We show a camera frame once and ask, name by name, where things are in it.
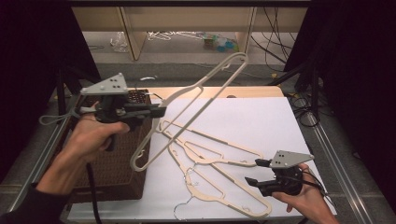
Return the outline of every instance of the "sleeve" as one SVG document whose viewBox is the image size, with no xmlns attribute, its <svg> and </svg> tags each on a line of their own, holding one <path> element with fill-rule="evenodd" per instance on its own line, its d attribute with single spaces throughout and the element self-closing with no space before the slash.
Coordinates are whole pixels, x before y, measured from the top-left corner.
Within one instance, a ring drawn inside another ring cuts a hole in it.
<svg viewBox="0 0 396 224">
<path fill-rule="evenodd" d="M 64 210 L 69 195 L 43 193 L 31 185 L 21 205 L 14 211 L 0 217 L 0 224 L 19 223 L 60 223 L 59 217 Z"/>
</svg>

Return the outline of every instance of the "silver triangular plate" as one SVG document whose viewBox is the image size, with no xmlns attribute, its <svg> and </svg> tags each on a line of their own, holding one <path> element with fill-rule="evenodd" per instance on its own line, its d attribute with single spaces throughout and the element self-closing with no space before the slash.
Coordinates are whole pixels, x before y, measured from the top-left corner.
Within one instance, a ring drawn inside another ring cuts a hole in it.
<svg viewBox="0 0 396 224">
<path fill-rule="evenodd" d="M 311 161 L 314 158 L 310 154 L 279 150 L 271 160 L 270 168 L 286 169 L 302 162 Z"/>
<path fill-rule="evenodd" d="M 90 87 L 82 88 L 80 93 L 81 95 L 120 95 L 127 94 L 128 87 L 126 86 L 124 75 L 119 73 Z"/>
</svg>

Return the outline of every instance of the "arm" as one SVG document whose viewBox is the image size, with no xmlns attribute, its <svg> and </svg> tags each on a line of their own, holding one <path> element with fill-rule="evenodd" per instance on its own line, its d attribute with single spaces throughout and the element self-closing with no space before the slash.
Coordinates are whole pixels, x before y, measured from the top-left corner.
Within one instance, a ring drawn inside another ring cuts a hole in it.
<svg viewBox="0 0 396 224">
<path fill-rule="evenodd" d="M 83 116 L 37 186 L 32 185 L 21 205 L 1 216 L 0 223 L 58 223 L 85 165 L 109 146 L 111 134 L 128 131 L 125 123 L 104 124 L 92 114 Z"/>
<path fill-rule="evenodd" d="M 300 164 L 300 169 L 303 170 L 303 179 L 312 183 L 315 183 L 315 179 L 312 175 L 306 174 L 309 172 L 309 167 L 306 164 Z M 309 185 L 303 185 L 303 188 L 299 195 L 291 196 L 283 192 L 274 192 L 273 197 L 280 200 L 283 203 L 287 203 L 287 212 L 291 209 L 297 209 L 305 217 L 309 218 L 315 223 L 322 224 L 337 224 L 337 219 L 332 214 L 329 206 L 323 199 L 320 191 Z"/>
</svg>

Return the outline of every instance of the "white table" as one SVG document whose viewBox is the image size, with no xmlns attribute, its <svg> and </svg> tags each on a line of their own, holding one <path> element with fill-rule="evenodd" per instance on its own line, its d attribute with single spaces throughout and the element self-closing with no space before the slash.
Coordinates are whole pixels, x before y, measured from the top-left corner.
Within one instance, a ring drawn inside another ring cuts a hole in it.
<svg viewBox="0 0 396 224">
<path fill-rule="evenodd" d="M 180 107 L 189 99 L 177 99 L 167 108 L 165 119 L 172 118 L 178 113 Z M 199 108 L 205 99 L 199 99 L 192 107 Z M 218 98 L 213 104 L 190 126 L 191 128 L 209 133 L 218 138 L 229 140 L 234 143 L 260 150 L 264 158 L 272 159 L 277 150 L 287 150 L 309 154 L 297 121 L 293 116 L 290 105 L 284 97 L 263 98 Z M 192 139 L 203 144 L 213 144 L 191 133 L 184 132 L 184 138 Z M 153 135 L 151 139 L 150 157 L 158 151 L 168 138 L 163 135 Z M 233 152 L 231 157 L 243 158 L 241 152 Z M 315 175 L 321 180 L 316 165 L 309 161 Z M 245 176 L 256 178 L 259 181 L 272 180 L 274 173 L 269 168 L 263 167 L 238 167 L 228 164 L 220 165 L 237 179 L 244 181 Z M 198 165 L 197 170 L 205 172 L 207 176 L 226 190 L 226 199 L 239 203 L 246 209 L 261 211 L 265 209 L 241 189 L 235 188 L 227 179 L 207 165 Z M 185 203 L 191 194 L 188 192 L 183 173 L 177 164 L 165 152 L 154 161 L 147 171 L 147 179 L 141 200 L 127 200 L 117 202 L 99 203 L 99 213 L 102 220 L 144 221 L 144 222 L 172 222 L 178 221 L 174 216 L 174 209 L 180 203 Z M 205 181 L 195 177 L 198 186 L 205 193 L 219 194 L 213 188 L 209 188 Z M 297 211 L 286 212 L 286 205 L 272 197 L 265 198 L 272 205 L 272 212 L 265 219 L 285 218 L 300 216 Z M 192 199 L 187 205 L 177 207 L 177 217 L 188 221 L 227 221 L 227 220 L 250 220 L 249 217 L 234 211 L 233 209 L 216 202 L 203 202 Z M 93 221 L 92 205 L 90 203 L 74 204 L 68 219 L 78 222 Z"/>
</svg>

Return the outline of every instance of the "brown wicker box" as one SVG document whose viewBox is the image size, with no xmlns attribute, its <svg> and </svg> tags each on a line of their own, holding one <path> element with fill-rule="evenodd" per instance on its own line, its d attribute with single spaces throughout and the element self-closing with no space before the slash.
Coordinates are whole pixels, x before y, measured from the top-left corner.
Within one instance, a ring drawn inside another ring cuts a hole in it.
<svg viewBox="0 0 396 224">
<path fill-rule="evenodd" d="M 137 103 L 150 104 L 147 95 L 141 92 L 130 91 L 129 97 Z M 91 105 L 98 100 L 89 97 L 86 105 Z M 146 179 L 146 171 L 136 172 L 130 167 L 130 159 L 148 134 L 151 128 L 151 119 L 145 119 L 142 126 L 136 127 L 134 132 L 129 132 L 116 137 L 114 150 L 101 153 L 91 163 L 94 182 L 96 186 L 97 201 L 119 201 L 140 199 Z M 137 165 L 143 166 L 149 158 L 149 144 L 145 148 L 142 158 L 137 160 Z M 85 172 L 78 180 L 70 197 L 70 203 L 86 203 L 92 201 L 88 174 Z"/>
</svg>

